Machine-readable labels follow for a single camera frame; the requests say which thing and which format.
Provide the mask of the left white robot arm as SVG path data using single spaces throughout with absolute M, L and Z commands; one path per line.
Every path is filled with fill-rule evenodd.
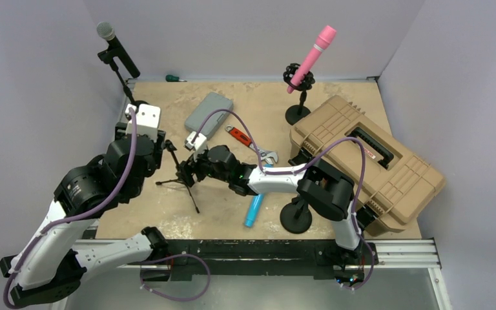
M 105 154 L 66 174 L 29 244 L 0 260 L 7 279 L 3 302 L 8 308 L 60 301 L 89 278 L 120 265 L 164 261 L 168 244 L 155 227 L 99 249 L 73 248 L 105 212 L 140 195 L 145 179 L 160 168 L 164 148 L 163 130 L 155 138 L 120 134 Z

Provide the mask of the pink microphone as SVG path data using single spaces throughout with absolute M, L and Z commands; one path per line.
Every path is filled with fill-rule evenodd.
M 336 30 L 327 25 L 325 26 L 318 37 L 309 53 L 306 55 L 304 61 L 301 63 L 299 68 L 294 73 L 293 77 L 290 79 L 291 86 L 288 86 L 287 93 L 291 94 L 295 87 L 301 84 L 304 76 L 310 71 L 313 65 L 317 62 L 318 58 L 321 56 L 323 51 L 329 47 L 336 36 Z

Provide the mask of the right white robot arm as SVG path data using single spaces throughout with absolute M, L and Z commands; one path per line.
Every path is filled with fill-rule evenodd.
M 227 146 L 219 145 L 193 153 L 178 165 L 177 175 L 188 187 L 206 177 L 220 180 L 240 196 L 297 194 L 303 204 L 331 222 L 339 259 L 351 263 L 362 254 L 355 205 L 363 177 L 354 182 L 321 155 L 294 167 L 260 167 L 240 162 Z

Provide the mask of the black tripod shock-mount stand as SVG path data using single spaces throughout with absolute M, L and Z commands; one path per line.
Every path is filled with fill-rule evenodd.
M 164 145 L 165 145 L 166 150 L 170 153 L 170 155 L 172 156 L 172 159 L 174 161 L 175 168 L 176 168 L 176 179 L 165 180 L 165 181 L 156 181 L 155 185 L 156 186 L 162 186 L 166 183 L 179 183 L 179 184 L 184 185 L 185 188 L 187 189 L 187 192 L 188 192 L 191 200 L 192 200 L 192 203 L 194 205 L 196 212 L 199 214 L 200 209 L 198 208 L 197 203 L 194 199 L 194 196 L 192 195 L 191 186 L 189 185 L 189 182 L 188 182 L 188 177 L 185 173 L 185 170 L 181 167 L 181 165 L 177 159 L 177 156 L 176 156 L 177 148 L 174 146 L 173 142 L 169 139 L 165 140 Z

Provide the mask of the blue microphone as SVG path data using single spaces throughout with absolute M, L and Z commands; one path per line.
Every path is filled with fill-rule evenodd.
M 265 193 L 253 196 L 250 206 L 248 208 L 247 214 L 245 216 L 244 225 L 248 228 L 253 227 L 257 216 L 259 214 L 260 207 L 265 198 Z

